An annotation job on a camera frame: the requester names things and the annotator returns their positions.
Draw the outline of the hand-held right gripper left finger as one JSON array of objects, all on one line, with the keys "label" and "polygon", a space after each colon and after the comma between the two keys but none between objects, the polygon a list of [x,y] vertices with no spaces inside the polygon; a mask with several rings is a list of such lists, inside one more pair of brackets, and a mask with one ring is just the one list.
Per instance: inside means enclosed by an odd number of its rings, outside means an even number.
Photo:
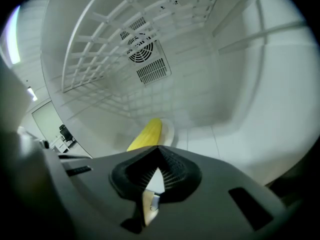
[{"label": "hand-held right gripper left finger", "polygon": [[143,192],[158,161],[158,146],[147,146],[99,158],[69,159],[63,166],[90,207],[117,225],[121,239],[159,240],[158,223],[147,226],[143,214]]}]

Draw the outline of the white grid shelf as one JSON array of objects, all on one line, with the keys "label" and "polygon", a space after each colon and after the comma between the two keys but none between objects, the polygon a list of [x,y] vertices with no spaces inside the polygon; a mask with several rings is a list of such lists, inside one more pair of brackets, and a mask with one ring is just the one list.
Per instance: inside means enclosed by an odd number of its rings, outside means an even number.
[{"label": "white grid shelf", "polygon": [[61,90],[147,64],[156,42],[202,27],[217,0],[90,0],[68,42]]}]

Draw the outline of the black mini fridge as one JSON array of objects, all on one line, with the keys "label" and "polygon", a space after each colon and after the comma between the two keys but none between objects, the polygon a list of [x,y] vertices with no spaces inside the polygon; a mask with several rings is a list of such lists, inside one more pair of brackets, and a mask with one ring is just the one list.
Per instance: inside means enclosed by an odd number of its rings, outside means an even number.
[{"label": "black mini fridge", "polygon": [[167,119],[173,147],[266,185],[320,137],[320,49],[292,0],[217,0],[202,27],[156,42],[148,63],[63,92],[89,1],[48,0],[41,62],[58,115],[92,157],[124,152],[151,119]]}]

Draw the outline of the white desk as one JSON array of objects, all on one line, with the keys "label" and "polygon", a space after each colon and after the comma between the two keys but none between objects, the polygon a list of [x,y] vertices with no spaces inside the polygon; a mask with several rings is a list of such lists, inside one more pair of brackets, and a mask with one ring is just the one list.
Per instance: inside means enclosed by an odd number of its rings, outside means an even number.
[{"label": "white desk", "polygon": [[54,150],[56,153],[66,153],[73,147],[75,143],[76,140],[73,137],[71,140],[66,141],[66,139],[60,135],[49,143],[49,148]]}]

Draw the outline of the yellow corn cob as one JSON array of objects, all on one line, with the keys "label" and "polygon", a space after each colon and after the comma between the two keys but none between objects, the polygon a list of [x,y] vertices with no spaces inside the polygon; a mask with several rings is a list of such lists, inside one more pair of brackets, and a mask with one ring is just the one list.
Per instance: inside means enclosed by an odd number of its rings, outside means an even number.
[{"label": "yellow corn cob", "polygon": [[139,148],[157,145],[161,136],[162,126],[162,121],[159,118],[152,118],[126,151],[129,152]]}]

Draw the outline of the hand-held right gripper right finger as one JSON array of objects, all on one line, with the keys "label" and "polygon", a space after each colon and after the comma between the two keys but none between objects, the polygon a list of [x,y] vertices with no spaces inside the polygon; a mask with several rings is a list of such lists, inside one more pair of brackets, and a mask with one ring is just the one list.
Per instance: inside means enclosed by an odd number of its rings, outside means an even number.
[{"label": "hand-held right gripper right finger", "polygon": [[146,227],[149,240],[251,239],[256,223],[265,226],[286,210],[272,191],[227,162],[173,147],[159,150],[197,164],[202,179],[184,201],[160,204]]}]

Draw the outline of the black office chair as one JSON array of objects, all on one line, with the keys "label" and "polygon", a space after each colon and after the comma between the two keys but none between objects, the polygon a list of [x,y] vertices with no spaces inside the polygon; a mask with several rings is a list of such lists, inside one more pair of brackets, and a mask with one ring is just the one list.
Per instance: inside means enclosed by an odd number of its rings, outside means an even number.
[{"label": "black office chair", "polygon": [[64,137],[64,140],[66,142],[69,142],[73,139],[73,136],[71,135],[71,133],[69,132],[69,130],[66,128],[64,124],[62,124],[59,127],[59,130],[60,130],[60,134]]}]

